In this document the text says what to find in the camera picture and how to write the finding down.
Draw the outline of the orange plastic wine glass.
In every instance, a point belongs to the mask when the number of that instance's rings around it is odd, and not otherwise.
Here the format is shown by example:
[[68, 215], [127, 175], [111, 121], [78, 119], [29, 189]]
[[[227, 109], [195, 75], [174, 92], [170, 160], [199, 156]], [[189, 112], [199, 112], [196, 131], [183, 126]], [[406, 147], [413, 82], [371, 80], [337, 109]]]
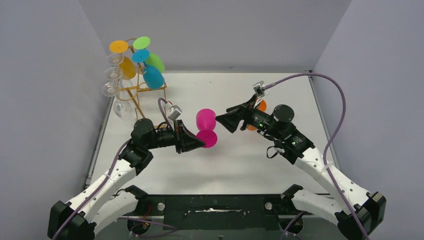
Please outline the orange plastic wine glass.
[[247, 114], [247, 130], [256, 131], [263, 129], [267, 125], [268, 115], [266, 114], [267, 103], [261, 100], [259, 104], [252, 108]]

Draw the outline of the magenta plastic wine glass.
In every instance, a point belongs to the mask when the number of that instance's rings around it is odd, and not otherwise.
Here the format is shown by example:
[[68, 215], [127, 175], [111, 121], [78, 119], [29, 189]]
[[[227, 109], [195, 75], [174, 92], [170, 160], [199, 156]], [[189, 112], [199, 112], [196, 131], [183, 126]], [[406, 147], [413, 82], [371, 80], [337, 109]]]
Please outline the magenta plastic wine glass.
[[199, 132], [196, 137], [202, 140], [204, 148], [212, 148], [218, 142], [218, 136], [215, 133], [216, 113], [210, 108], [203, 108], [196, 114], [196, 126]]

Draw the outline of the blue plastic wine glass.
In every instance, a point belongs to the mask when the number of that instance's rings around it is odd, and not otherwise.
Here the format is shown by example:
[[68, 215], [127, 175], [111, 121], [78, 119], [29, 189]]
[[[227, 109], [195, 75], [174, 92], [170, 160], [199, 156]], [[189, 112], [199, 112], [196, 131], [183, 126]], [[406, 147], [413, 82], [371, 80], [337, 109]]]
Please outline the blue plastic wine glass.
[[165, 78], [162, 73], [158, 71], [154, 66], [143, 64], [142, 77], [147, 84], [147, 87], [156, 90], [161, 88], [165, 84]]

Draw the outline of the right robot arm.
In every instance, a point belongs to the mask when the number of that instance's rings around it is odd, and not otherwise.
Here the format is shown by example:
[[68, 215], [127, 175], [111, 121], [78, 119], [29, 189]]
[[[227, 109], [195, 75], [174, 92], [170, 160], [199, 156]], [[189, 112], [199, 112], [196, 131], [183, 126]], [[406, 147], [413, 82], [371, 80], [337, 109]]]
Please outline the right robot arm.
[[292, 120], [294, 110], [285, 104], [277, 105], [271, 114], [256, 107], [256, 97], [230, 107], [216, 121], [234, 133], [239, 124], [247, 126], [274, 143], [276, 153], [307, 173], [331, 198], [292, 185], [282, 194], [282, 201], [296, 210], [321, 217], [337, 226], [348, 240], [364, 240], [383, 221], [387, 200], [379, 192], [371, 193], [345, 176], [303, 135]]

